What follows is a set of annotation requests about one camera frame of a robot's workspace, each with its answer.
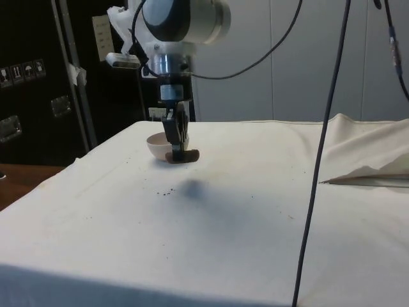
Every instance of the metal frame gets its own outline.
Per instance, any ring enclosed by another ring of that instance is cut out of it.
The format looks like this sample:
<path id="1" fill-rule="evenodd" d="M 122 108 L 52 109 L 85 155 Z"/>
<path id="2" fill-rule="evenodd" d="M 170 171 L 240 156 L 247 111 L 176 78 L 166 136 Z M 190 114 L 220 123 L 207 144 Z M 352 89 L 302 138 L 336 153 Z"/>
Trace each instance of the metal frame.
<path id="1" fill-rule="evenodd" d="M 56 0 L 51 0 L 53 5 L 56 7 Z M 71 19 L 70 19 L 70 14 L 68 12 L 68 5 L 66 0 L 59 0 L 59 8 L 61 10 L 62 14 L 62 19 L 63 19 L 63 24 L 64 24 L 64 29 L 65 29 L 65 35 L 66 39 L 68 42 L 68 49 L 70 51 L 71 59 L 72 59 L 72 65 L 76 68 L 80 68 L 81 65 L 79 63 L 79 57 L 78 57 L 78 52 L 75 44 L 75 39 L 74 39 L 74 34 L 72 31 L 72 25 L 71 25 Z M 98 146 L 98 141 L 96 140 L 96 133 L 95 133 L 95 128 L 93 125 L 93 120 L 92 120 L 92 115 L 91 115 L 91 110 L 89 108 L 89 102 L 86 94 L 86 88 L 85 88 L 85 80 L 82 78 L 81 74 L 77 76 L 77 87 L 79 91 L 79 96 L 81 99 L 81 106 L 82 106 L 82 112 L 84 113 L 84 123 L 85 123 L 85 128 L 88 133 L 89 137 L 89 143 L 91 145 L 91 149 L 95 148 Z"/>
<path id="2" fill-rule="evenodd" d="M 85 148 L 86 153 L 88 153 L 89 152 L 88 138 L 87 138 L 87 134 L 86 134 L 85 126 L 84 126 L 84 120 L 82 119 L 82 115 L 81 115 L 81 109 L 80 109 L 78 97 L 77 97 L 77 94 L 75 92 L 75 88 L 74 88 L 74 84 L 73 84 L 71 75 L 69 73 L 70 63 L 68 61 L 68 55 L 67 55 L 67 51 L 66 51 L 66 48 L 65 48 L 63 30 L 61 29 L 61 23 L 60 23 L 60 20 L 59 20 L 56 0 L 51 0 L 51 6 L 52 6 L 52 12 L 54 14 L 54 20 L 56 21 L 58 39 L 59 39 L 59 43 L 61 45 L 61 52 L 63 54 L 66 72 L 68 74 L 68 82 L 70 84 L 72 99 L 73 99 L 73 103 L 74 103 L 74 106 L 75 106 L 75 112 L 77 113 L 79 127 L 80 127 L 80 130 L 81 130 L 82 142 L 84 143 L 84 148 Z"/>

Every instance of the wooden floor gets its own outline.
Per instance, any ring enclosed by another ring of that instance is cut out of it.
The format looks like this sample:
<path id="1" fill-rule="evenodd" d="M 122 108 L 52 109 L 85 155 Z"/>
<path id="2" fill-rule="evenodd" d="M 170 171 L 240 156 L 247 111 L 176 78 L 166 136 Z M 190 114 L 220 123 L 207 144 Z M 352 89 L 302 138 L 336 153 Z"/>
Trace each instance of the wooden floor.
<path id="1" fill-rule="evenodd" d="M 6 175 L 0 180 L 0 211 L 63 169 L 58 166 L 0 164 L 0 172 Z"/>

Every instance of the black cable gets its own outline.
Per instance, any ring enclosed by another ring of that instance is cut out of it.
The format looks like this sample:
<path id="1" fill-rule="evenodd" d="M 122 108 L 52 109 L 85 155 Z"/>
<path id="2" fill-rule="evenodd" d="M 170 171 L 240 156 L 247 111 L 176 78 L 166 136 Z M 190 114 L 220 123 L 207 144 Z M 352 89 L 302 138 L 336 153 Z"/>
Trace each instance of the black cable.
<path id="1" fill-rule="evenodd" d="M 141 3 L 139 3 L 139 6 L 136 9 L 135 15 L 134 15 L 134 19 L 132 20 L 132 28 L 130 30 L 131 32 L 131 37 L 132 37 L 132 48 L 136 49 L 136 52 L 140 52 L 143 55 L 141 56 L 140 54 L 137 54 L 138 58 L 144 58 L 141 61 L 141 69 L 146 69 L 153 77 L 159 78 L 160 76 L 158 74 L 156 74 L 154 71 L 152 71 L 149 66 L 148 66 L 148 58 L 146 57 L 146 54 L 144 53 L 141 44 L 138 42 L 137 38 L 136 38 L 136 22 L 138 20 L 138 16 L 141 13 L 142 7 L 145 4 L 146 0 L 142 0 Z"/>
<path id="2" fill-rule="evenodd" d="M 142 90 L 142 82 L 141 82 L 141 70 L 138 69 L 136 72 L 136 82 L 138 84 L 138 92 L 139 92 L 139 100 L 141 101 L 141 108 L 143 112 L 143 120 L 148 120 L 148 117 L 146 116 L 146 105 L 145 105 L 145 98 L 143 97 L 143 90 Z"/>
<path id="3" fill-rule="evenodd" d="M 389 36 L 390 36 L 389 42 L 390 42 L 390 48 L 392 49 L 393 63 L 396 69 L 397 77 L 399 78 L 399 83 L 401 85 L 403 94 L 405 95 L 406 99 L 409 101 L 408 89 L 406 88 L 405 80 L 403 80 L 401 55 L 399 52 L 399 45 L 398 45 L 397 38 L 396 38 L 396 32 L 395 32 L 394 23 L 392 20 L 392 14 L 390 13 L 389 0 L 385 0 L 385 10 L 386 10 L 387 18 L 388 18 Z"/>
<path id="4" fill-rule="evenodd" d="M 313 187 L 311 189 L 311 198 L 309 201 L 308 215 L 307 215 L 307 220 L 305 222 L 304 236 L 302 238 L 300 258 L 298 260 L 297 279 L 295 282 L 292 307 L 297 307 L 298 295 L 300 292 L 301 275 L 302 275 L 302 267 L 304 265 L 305 249 L 307 247 L 308 234 L 309 234 L 309 229 L 311 226 L 311 219 L 313 218 L 315 196 L 316 196 L 317 185 L 318 185 L 318 175 L 320 174 L 321 158 L 322 158 L 322 153 L 323 153 L 324 144 L 325 144 L 325 137 L 327 135 L 328 122 L 329 122 L 330 114 L 331 114 L 332 101 L 334 99 L 334 93 L 335 93 L 335 88 L 337 85 L 339 68 L 341 66 L 341 60 L 343 57 L 346 27 L 348 25 L 350 7 L 351 7 L 351 0 L 346 0 L 345 13 L 344 13 L 343 25 L 341 29 L 341 37 L 339 39 L 339 47 L 338 47 L 337 60 L 336 60 L 336 65 L 335 65 L 335 70 L 334 70 L 334 76 L 332 77 L 332 83 L 331 83 L 330 93 L 328 96 L 327 108 L 325 110 L 324 122 L 322 126 L 320 145 L 318 147 L 318 153 L 317 153 L 317 158 L 316 158 L 316 163 L 315 163 Z"/>
<path id="5" fill-rule="evenodd" d="M 386 10 L 386 15 L 388 17 L 388 25 L 389 27 L 393 27 L 392 15 L 390 14 L 389 0 L 385 0 L 385 10 Z"/>
<path id="6" fill-rule="evenodd" d="M 405 81 L 403 80 L 403 77 L 401 75 L 398 77 L 399 77 L 399 83 L 401 84 L 402 91 L 405 94 L 406 99 L 408 99 L 409 101 L 409 93 L 408 93 L 408 89 L 406 88 Z"/>
<path id="7" fill-rule="evenodd" d="M 196 77 L 196 78 L 200 78 L 200 79 L 206 79 L 206 80 L 226 80 L 226 79 L 231 79 L 234 77 L 237 77 L 238 75 L 244 74 L 245 72 L 248 72 L 250 69 L 256 67 L 257 65 L 259 65 L 261 62 L 263 62 L 265 59 L 267 59 L 271 53 L 273 53 L 278 47 L 281 46 L 281 44 L 286 40 L 287 36 L 289 35 L 289 33 L 291 32 L 291 30 L 293 29 L 295 22 L 298 19 L 298 16 L 300 15 L 300 10 L 301 10 L 301 6 L 302 6 L 302 0 L 300 0 L 298 2 L 298 7 L 297 10 L 295 12 L 295 15 L 293 17 L 293 20 L 291 21 L 291 24 L 289 25 L 289 28 L 287 29 L 287 32 L 285 32 L 284 36 L 279 40 L 278 43 L 276 43 L 276 45 L 274 47 L 272 47 L 261 59 L 259 59 L 257 62 L 253 63 L 252 65 L 248 66 L 247 68 L 235 73 L 235 74 L 231 74 L 231 75 L 226 75 L 224 77 L 207 77 L 204 75 L 197 75 L 197 74 L 192 74 L 192 76 Z"/>

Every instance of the white tablecloth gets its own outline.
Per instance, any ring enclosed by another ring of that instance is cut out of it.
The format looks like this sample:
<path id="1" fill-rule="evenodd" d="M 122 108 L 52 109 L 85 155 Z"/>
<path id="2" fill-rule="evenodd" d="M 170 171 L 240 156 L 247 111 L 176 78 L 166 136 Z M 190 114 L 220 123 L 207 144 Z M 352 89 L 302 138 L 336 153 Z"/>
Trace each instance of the white tablecloth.
<path id="1" fill-rule="evenodd" d="M 289 306 L 321 131 L 192 123 L 195 164 L 137 123 L 0 213 L 0 306 Z M 321 181 L 407 172 L 409 122 L 332 120 Z M 320 184 L 301 306 L 407 306 L 409 190 Z"/>

